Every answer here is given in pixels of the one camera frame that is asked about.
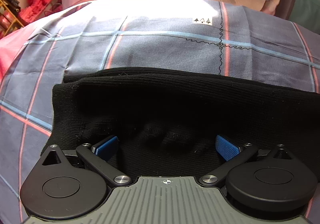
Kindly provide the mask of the black pants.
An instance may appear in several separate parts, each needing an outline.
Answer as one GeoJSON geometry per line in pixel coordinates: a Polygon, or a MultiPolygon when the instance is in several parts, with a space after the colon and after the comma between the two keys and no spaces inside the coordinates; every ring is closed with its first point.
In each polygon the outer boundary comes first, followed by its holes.
{"type": "Polygon", "coordinates": [[[215,139],[284,144],[319,175],[319,94],[219,75],[113,68],[53,87],[63,150],[116,136],[110,163],[129,175],[201,177],[221,165],[215,139]]]}

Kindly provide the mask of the plaid purple bedsheet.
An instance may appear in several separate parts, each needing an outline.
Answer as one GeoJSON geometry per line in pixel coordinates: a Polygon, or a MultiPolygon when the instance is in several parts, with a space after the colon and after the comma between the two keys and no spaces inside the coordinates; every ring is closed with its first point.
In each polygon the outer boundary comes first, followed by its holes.
{"type": "Polygon", "coordinates": [[[154,67],[319,92],[319,35],[214,0],[94,0],[1,39],[1,221],[26,218],[19,191],[53,124],[64,76],[154,67]]]}

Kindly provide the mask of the wooden shelf rack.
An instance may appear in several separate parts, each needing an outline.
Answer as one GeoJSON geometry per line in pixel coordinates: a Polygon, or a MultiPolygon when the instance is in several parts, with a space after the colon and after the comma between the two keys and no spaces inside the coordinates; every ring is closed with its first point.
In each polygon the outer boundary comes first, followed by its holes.
{"type": "Polygon", "coordinates": [[[1,0],[0,6],[1,38],[28,25],[19,15],[21,8],[18,0],[1,0]]]}

